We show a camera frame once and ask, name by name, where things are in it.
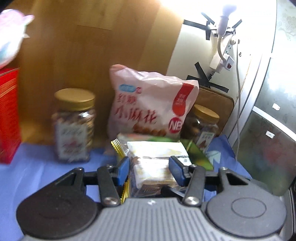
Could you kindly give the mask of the nut jar gold lid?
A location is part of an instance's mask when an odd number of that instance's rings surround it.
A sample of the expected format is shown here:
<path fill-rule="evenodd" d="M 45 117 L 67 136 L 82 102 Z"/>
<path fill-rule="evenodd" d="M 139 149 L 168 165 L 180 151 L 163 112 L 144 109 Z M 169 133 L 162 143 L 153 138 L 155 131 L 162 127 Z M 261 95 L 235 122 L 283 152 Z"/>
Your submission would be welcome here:
<path fill-rule="evenodd" d="M 181 138 L 192 140 L 205 153 L 218 133 L 220 117 L 214 111 L 195 104 L 187 114 L 181 130 Z"/>
<path fill-rule="evenodd" d="M 55 149 L 60 161 L 87 162 L 94 135 L 95 94 L 80 88 L 65 88 L 54 94 L 57 111 L 52 115 Z"/>

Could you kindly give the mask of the dark metal tin box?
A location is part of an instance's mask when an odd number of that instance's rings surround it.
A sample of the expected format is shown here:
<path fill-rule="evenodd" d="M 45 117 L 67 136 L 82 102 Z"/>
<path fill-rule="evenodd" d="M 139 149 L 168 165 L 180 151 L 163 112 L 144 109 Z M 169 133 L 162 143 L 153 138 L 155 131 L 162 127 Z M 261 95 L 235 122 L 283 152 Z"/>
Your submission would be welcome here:
<path fill-rule="evenodd" d="M 130 157 L 167 159 L 176 156 L 185 163 L 190 161 L 207 171 L 214 170 L 213 164 L 191 140 L 122 133 L 117 135 L 116 140 L 122 151 Z"/>

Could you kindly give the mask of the pink white plush toy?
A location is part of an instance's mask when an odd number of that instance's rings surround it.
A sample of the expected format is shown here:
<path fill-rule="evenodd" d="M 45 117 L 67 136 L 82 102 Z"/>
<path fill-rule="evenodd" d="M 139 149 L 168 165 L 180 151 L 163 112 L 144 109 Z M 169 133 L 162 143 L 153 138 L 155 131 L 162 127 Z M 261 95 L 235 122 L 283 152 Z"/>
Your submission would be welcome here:
<path fill-rule="evenodd" d="M 1 69 L 15 59 L 23 39 L 29 38 L 26 28 L 34 19 L 34 15 L 24 15 L 16 9 L 1 12 Z"/>

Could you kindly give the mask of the clear brown cake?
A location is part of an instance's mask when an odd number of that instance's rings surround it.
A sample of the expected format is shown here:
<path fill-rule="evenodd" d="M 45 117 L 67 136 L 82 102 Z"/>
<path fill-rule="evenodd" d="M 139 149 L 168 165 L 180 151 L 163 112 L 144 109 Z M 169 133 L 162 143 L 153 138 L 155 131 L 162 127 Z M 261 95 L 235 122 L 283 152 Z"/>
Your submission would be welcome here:
<path fill-rule="evenodd" d="M 177 157 L 185 166 L 192 164 L 184 145 L 171 138 L 119 135 L 111 145 L 119 157 L 130 158 L 128 187 L 124 191 L 126 197 L 157 196 L 166 185 L 177 188 L 169 170 L 171 156 Z"/>

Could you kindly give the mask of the pink fried dough snack bag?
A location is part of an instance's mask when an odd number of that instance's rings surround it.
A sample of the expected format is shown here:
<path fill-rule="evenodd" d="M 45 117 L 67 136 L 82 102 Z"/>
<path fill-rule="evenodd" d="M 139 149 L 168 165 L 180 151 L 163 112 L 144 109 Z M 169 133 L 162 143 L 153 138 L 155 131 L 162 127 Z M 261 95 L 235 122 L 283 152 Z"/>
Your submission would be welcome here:
<path fill-rule="evenodd" d="M 110 67 L 109 76 L 115 91 L 108 119 L 110 139 L 119 133 L 180 136 L 199 93 L 197 80 L 136 71 L 120 64 Z"/>

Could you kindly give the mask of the white power strip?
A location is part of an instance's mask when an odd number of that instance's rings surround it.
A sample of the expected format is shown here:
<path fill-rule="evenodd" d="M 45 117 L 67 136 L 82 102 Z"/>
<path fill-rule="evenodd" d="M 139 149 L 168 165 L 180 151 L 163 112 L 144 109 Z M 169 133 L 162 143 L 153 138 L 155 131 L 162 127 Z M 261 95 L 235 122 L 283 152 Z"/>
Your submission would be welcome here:
<path fill-rule="evenodd" d="M 223 69 L 230 71 L 234 66 L 234 59 L 231 56 L 231 50 L 236 44 L 232 37 L 228 36 L 220 39 L 217 51 L 210 62 L 210 69 L 214 73 L 220 73 Z"/>

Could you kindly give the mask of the nut jar gold lid right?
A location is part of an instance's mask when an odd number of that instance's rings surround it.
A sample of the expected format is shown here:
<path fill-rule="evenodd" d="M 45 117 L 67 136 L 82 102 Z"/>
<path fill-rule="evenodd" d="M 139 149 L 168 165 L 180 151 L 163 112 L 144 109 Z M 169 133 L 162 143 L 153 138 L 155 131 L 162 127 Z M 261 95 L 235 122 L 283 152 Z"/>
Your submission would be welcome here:
<path fill-rule="evenodd" d="M 187 114 L 181 130 L 181 138 L 192 140 L 205 153 L 218 133 L 220 117 L 214 111 L 195 104 Z"/>

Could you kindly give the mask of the nut jar gold lid left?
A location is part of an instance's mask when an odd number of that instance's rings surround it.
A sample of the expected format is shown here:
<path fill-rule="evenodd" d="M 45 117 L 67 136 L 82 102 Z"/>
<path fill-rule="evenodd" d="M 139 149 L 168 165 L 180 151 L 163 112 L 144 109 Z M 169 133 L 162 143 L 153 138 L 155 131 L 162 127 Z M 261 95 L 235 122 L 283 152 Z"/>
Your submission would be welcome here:
<path fill-rule="evenodd" d="M 55 149 L 60 161 L 87 162 L 94 135 L 95 94 L 80 88 L 65 88 L 54 94 L 57 111 L 52 115 Z"/>

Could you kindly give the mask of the silver refrigerator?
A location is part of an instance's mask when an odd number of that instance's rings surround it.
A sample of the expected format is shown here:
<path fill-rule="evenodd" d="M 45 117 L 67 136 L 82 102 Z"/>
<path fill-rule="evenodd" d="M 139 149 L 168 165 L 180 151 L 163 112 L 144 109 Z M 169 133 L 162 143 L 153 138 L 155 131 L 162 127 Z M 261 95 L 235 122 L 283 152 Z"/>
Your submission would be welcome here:
<path fill-rule="evenodd" d="M 295 179 L 295 1 L 277 1 L 273 49 L 254 106 L 234 144 L 252 178 L 283 196 Z"/>

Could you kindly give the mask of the red gift box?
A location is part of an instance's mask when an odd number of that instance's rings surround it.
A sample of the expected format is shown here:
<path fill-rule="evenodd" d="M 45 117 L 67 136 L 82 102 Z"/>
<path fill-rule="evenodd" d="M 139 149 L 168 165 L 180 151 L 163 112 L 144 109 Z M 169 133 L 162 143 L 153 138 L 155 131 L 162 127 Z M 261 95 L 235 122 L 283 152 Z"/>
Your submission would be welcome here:
<path fill-rule="evenodd" d="M 18 68 L 1 69 L 1 163 L 10 164 L 19 145 Z"/>

